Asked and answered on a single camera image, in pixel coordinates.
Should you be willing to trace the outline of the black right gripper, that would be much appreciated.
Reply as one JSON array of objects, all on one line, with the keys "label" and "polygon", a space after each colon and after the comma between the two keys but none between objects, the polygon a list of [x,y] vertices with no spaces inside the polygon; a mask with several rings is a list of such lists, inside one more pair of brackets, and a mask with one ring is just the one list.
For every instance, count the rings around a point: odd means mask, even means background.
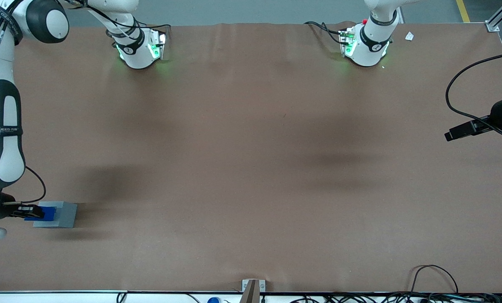
[{"label": "black right gripper", "polygon": [[16,199],[10,194],[0,192],[0,219],[10,217],[25,219],[44,219],[45,213],[39,205],[18,205],[14,204]]}]

